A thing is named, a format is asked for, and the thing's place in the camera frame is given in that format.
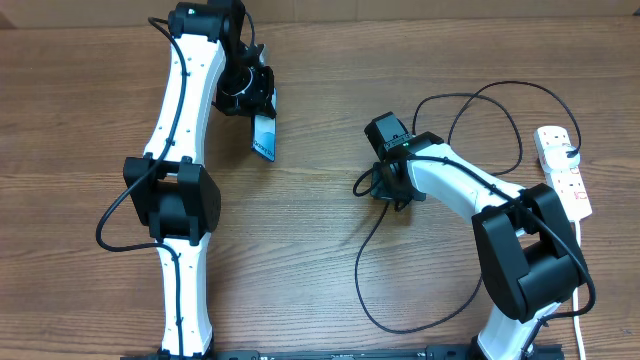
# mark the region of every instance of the metal base plate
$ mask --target metal base plate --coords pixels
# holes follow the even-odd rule
[[[216,360],[472,360],[470,345],[435,345],[426,349],[372,351],[303,351],[260,354],[257,351],[216,353]],[[541,346],[530,360],[564,360],[560,345]]]

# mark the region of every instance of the white cable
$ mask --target white cable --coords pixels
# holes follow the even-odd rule
[[[581,246],[581,234],[580,234],[580,221],[575,221],[574,227],[576,229],[576,241],[578,242],[578,246]],[[578,310],[578,288],[573,290],[573,298],[571,299],[571,303],[573,306],[573,311]],[[576,341],[578,342],[578,352],[580,353],[580,360],[587,360],[587,355],[584,351],[584,342],[582,341],[582,331],[580,330],[580,317],[573,317],[573,328],[576,330]]]

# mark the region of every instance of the black cable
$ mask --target black cable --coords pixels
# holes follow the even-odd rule
[[[491,83],[489,85],[485,85],[480,90],[476,91],[475,94],[473,94],[473,96],[471,98],[469,98],[469,100],[467,100],[467,102],[464,104],[462,109],[460,109],[460,112],[458,112],[458,115],[456,116],[455,120],[453,120],[453,125],[451,126],[451,130],[449,131],[449,138],[447,139],[447,143],[451,142],[451,136],[453,135],[453,128],[456,125],[456,123],[458,122],[458,119],[460,118],[462,113],[464,113],[467,110],[467,108],[469,107],[469,103],[473,99],[478,97],[478,95],[482,91],[484,91],[485,89],[488,89],[488,88],[490,88],[492,86],[505,85],[505,84],[517,84],[517,85],[531,86],[531,87],[534,87],[536,89],[540,89],[540,90],[546,92],[547,94],[551,95],[554,99],[556,99],[556,101],[558,101],[560,103],[560,105],[562,105],[564,110],[567,112],[567,114],[569,115],[569,118],[571,118],[571,121],[573,122],[573,125],[576,128],[576,133],[578,134],[578,146],[574,150],[567,152],[568,157],[574,157],[574,156],[578,155],[578,153],[580,152],[580,147],[582,146],[582,135],[580,134],[580,127],[578,126],[578,121],[576,121],[576,118],[573,116],[573,113],[569,109],[569,106],[567,106],[567,104],[565,104],[565,102],[562,99],[560,99],[560,97],[558,97],[558,95],[554,94],[553,91],[545,88],[544,86],[541,86],[541,85],[538,85],[538,84],[534,84],[534,83],[530,83],[530,82],[526,82],[526,81],[515,81],[515,80],[498,81],[498,82]]]
[[[254,47],[256,45],[256,28],[253,26],[253,18],[248,11],[244,11],[244,14],[247,15],[247,19],[249,20],[249,25],[251,25],[251,46]]]
[[[356,292],[358,293],[358,299],[360,300],[360,305],[362,305],[362,309],[364,310],[364,313],[367,315],[369,320],[371,320],[371,322],[374,325],[376,325],[378,328],[380,328],[380,329],[382,329],[382,330],[384,330],[384,331],[386,331],[388,333],[397,334],[397,335],[411,334],[411,333],[414,333],[414,332],[418,332],[418,331],[422,331],[422,330],[425,330],[425,329],[429,329],[429,328],[438,326],[438,325],[442,324],[443,322],[446,322],[446,321],[450,320],[451,318],[453,318],[454,316],[456,316],[459,313],[461,313],[471,303],[471,301],[473,301],[473,298],[478,293],[478,290],[480,290],[480,285],[482,284],[482,277],[480,277],[480,280],[478,280],[478,285],[476,285],[476,289],[473,291],[473,294],[467,300],[467,302],[465,302],[462,306],[460,306],[456,311],[452,312],[451,314],[445,316],[444,318],[442,318],[442,319],[440,319],[438,321],[434,321],[434,322],[432,322],[430,324],[427,324],[427,325],[424,325],[424,326],[420,326],[420,327],[413,328],[413,329],[406,329],[406,330],[390,329],[390,328],[380,324],[378,321],[376,321],[376,319],[373,318],[373,316],[371,316],[371,314],[369,313],[369,310],[367,309],[367,306],[364,303],[364,300],[362,299],[362,294],[360,293],[360,285],[358,283],[358,264],[360,263],[360,257],[362,256],[362,252],[364,251],[364,248],[369,243],[369,240],[371,240],[371,238],[373,237],[373,234],[378,229],[378,226],[380,226],[380,223],[382,222],[382,219],[384,218],[385,214],[387,213],[387,209],[388,208],[389,208],[389,202],[387,201],[387,203],[384,205],[384,209],[382,210],[382,214],[380,214],[380,217],[378,218],[378,221],[376,222],[376,224],[373,226],[373,229],[371,229],[371,232],[369,233],[369,236],[367,236],[367,239],[364,241],[364,243],[360,247],[360,251],[358,251],[358,256],[356,257],[356,266],[355,266],[355,275],[354,275],[354,277],[355,277],[355,282],[356,282]]]
[[[411,133],[413,135],[416,135],[416,121],[418,119],[418,113],[420,112],[420,108],[422,107],[422,105],[424,105],[424,103],[426,103],[427,101],[430,100],[435,100],[435,99],[440,99],[440,98],[448,98],[448,97],[469,97],[469,98],[478,98],[478,99],[482,99],[482,100],[486,100],[489,101],[491,103],[493,103],[494,105],[496,105],[497,107],[499,107],[502,112],[504,112],[504,114],[507,116],[507,119],[509,119],[509,122],[511,123],[511,127],[513,127],[513,132],[516,134],[516,140],[518,141],[518,160],[516,161],[515,165],[513,165],[512,167],[510,167],[507,170],[504,171],[498,171],[498,172],[494,172],[491,173],[491,175],[493,176],[498,176],[498,175],[505,175],[508,174],[510,172],[512,172],[513,170],[515,170],[518,166],[520,166],[520,163],[522,162],[522,156],[523,156],[523,149],[522,149],[522,139],[520,138],[520,132],[518,131],[518,127],[516,126],[515,121],[513,121],[513,118],[511,117],[511,114],[509,114],[509,111],[507,111],[507,109],[502,106],[502,104],[500,104],[498,101],[488,97],[488,96],[484,96],[484,95],[478,95],[478,94],[474,94],[474,93],[451,93],[451,94],[440,94],[440,95],[434,95],[434,96],[429,96],[428,98],[422,100],[420,102],[420,104],[418,105],[418,107],[416,108],[416,112],[413,115],[413,122],[411,124]],[[462,108],[461,112],[466,110],[467,107],[469,106],[469,102],[467,101],[467,104],[465,104],[465,106]],[[456,126],[456,121],[453,122],[453,124],[451,124],[451,130],[449,130],[449,139],[447,141],[447,144],[451,144],[451,134],[453,134],[453,129]]]
[[[358,192],[358,186],[360,186],[360,183],[367,178],[367,176],[372,175],[374,171],[378,170],[380,168],[380,163],[375,163],[373,164],[373,167],[371,167],[371,169],[367,170],[364,172],[364,174],[360,175],[360,177],[358,178],[358,180],[356,180],[355,184],[353,184],[353,195],[355,197],[362,197],[367,195],[368,193],[371,192],[371,190],[375,189],[376,186],[378,186],[378,184],[380,183],[380,181],[382,181],[382,177],[379,177],[378,180],[376,180],[373,184],[371,184],[371,186],[369,186],[369,188],[361,193]]]
[[[167,141],[164,146],[164,149],[162,150],[162,153],[160,153],[160,156],[158,156],[158,159],[153,163],[153,165],[151,165],[149,170],[147,170],[147,172],[145,172],[130,187],[128,187],[125,191],[123,191],[122,194],[120,194],[120,196],[116,198],[116,200],[111,204],[111,206],[109,206],[107,211],[105,211],[105,213],[102,215],[102,217],[100,218],[100,221],[98,222],[98,225],[96,226],[96,241],[98,242],[98,245],[100,245],[100,247],[111,252],[125,252],[125,251],[141,250],[141,249],[161,248],[168,251],[169,254],[171,254],[171,260],[174,263],[175,273],[176,273],[176,326],[178,327],[178,348],[179,348],[178,351],[179,351],[179,359],[182,359],[184,357],[183,355],[184,344],[183,344],[183,336],[182,336],[182,314],[180,312],[180,309],[181,309],[180,265],[178,263],[178,258],[180,255],[176,254],[176,252],[171,247],[161,243],[145,243],[145,244],[136,244],[136,245],[128,245],[128,246],[112,246],[105,243],[104,240],[102,239],[102,230],[107,220],[109,220],[109,217],[111,216],[111,214],[113,214],[113,212],[118,208],[118,206],[122,204],[122,202],[131,194],[131,192],[136,187],[140,186],[140,184],[147,181],[147,178],[149,177],[149,175],[154,173],[156,169],[158,169],[162,161],[164,161],[164,159],[166,158],[167,154],[169,153],[169,149],[171,149],[171,146],[173,144],[173,137],[175,136],[176,129],[178,128],[178,121],[180,120],[180,114],[182,113],[182,106],[184,104],[184,96],[187,88],[188,73],[187,73],[186,62],[184,60],[184,56],[182,55],[182,51],[180,50],[178,43],[176,43],[176,41],[173,39],[171,34],[169,34],[169,32],[167,32],[164,28],[158,25],[158,23],[166,24],[167,23],[166,20],[152,18],[152,17],[148,18],[147,20],[149,21],[149,24],[151,24],[158,31],[160,31],[167,39],[169,39],[169,41],[171,42],[171,45],[173,45],[174,49],[176,50],[176,53],[178,54],[178,57],[180,58],[180,65],[182,67],[182,74],[181,74],[182,84],[180,87],[180,97],[178,99],[178,105],[176,108],[175,117],[173,119],[173,124],[171,125],[171,130],[169,131],[169,137],[167,138]]]

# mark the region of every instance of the white plastic casing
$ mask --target white plastic casing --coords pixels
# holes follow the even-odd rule
[[[224,70],[226,56],[220,42],[207,41],[206,36],[183,34],[175,40],[184,56],[189,76],[180,121],[173,138],[175,145],[171,147],[165,160],[179,162],[183,156],[188,156],[194,164],[204,165],[204,140],[211,100]],[[160,156],[169,137],[181,86],[180,59],[171,46],[171,70],[162,110],[156,129],[144,148],[144,154],[153,153],[154,159]]]
[[[564,150],[559,153],[554,150],[558,146],[562,146],[563,149],[573,149],[567,130],[559,126],[543,126],[536,130],[534,140],[547,184],[558,193],[569,220],[579,221],[591,215],[593,210],[578,166],[564,168],[555,166],[554,169],[545,166],[549,163],[559,165],[565,162]]]
[[[178,254],[180,266],[180,312],[185,356],[204,354],[213,336],[207,312],[207,246],[211,233],[206,233],[198,246],[189,240],[165,238],[163,242]],[[165,328],[162,349],[177,355],[178,327],[176,325],[176,274],[171,254],[158,248],[164,280]]]
[[[559,306],[560,303],[545,306],[524,324],[508,318],[494,306],[487,325],[478,335],[478,346],[488,360],[518,360],[538,319],[553,313]]]
[[[468,163],[453,152],[447,144],[430,145],[418,151],[416,155],[446,157],[462,164],[514,198],[519,197],[519,191],[523,189],[520,185],[502,181]],[[408,168],[411,183],[418,191],[442,201],[467,223],[471,223],[471,217],[486,206],[500,206],[506,202],[462,170],[453,166],[444,165],[441,162],[413,160],[408,162]]]
[[[184,56],[189,76],[174,136],[175,145],[170,148],[165,161],[180,162],[187,156],[194,164],[204,166],[204,141],[211,100],[224,70],[226,57],[220,43],[210,42],[206,36],[183,34],[175,40]],[[171,65],[162,110],[155,131],[144,149],[144,154],[152,153],[154,159],[160,156],[169,137],[181,86],[180,59],[175,48],[171,46]],[[179,255],[183,354],[187,357],[196,353],[204,354],[213,336],[206,296],[206,256],[210,238],[211,234],[206,233],[198,246],[191,246],[189,240],[185,239],[163,239],[163,243]],[[165,304],[162,349],[176,356],[180,349],[176,325],[175,267],[169,252],[158,249],[158,254],[162,264]]]

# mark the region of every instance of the wood grain surface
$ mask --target wood grain surface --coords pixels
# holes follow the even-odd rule
[[[594,215],[584,254],[598,302],[582,318],[590,358],[640,351],[640,18],[437,20],[258,26],[278,86],[277,161],[249,150],[250,124],[212,112],[207,168],[223,213],[208,253],[216,350],[416,348],[466,343],[491,300],[412,335],[365,317],[353,284],[359,246],[383,203],[351,187],[375,154],[363,129],[394,111],[409,123],[429,95],[502,79],[554,90],[580,122],[583,177]],[[155,351],[164,312],[157,254],[111,254],[98,218],[124,189],[122,164],[157,120],[169,46],[150,27],[0,32],[0,358],[117,359]],[[525,158],[504,179],[544,181],[533,144],[543,125],[570,128],[536,89],[493,88],[523,134]],[[425,106],[419,131],[446,136],[462,99]],[[570,130],[573,141],[575,132]],[[496,171],[516,159],[501,111],[475,103],[452,142]],[[149,241],[130,201],[108,223],[113,244]],[[390,212],[361,261],[373,314],[395,328],[462,304],[479,266],[471,227],[428,198]],[[582,289],[582,300],[586,290]],[[572,324],[538,342],[576,358]]]
[[[2,0],[0,29],[118,27],[166,18],[179,0]],[[189,0],[207,3],[207,0]],[[242,0],[256,22],[631,16],[638,0]]]

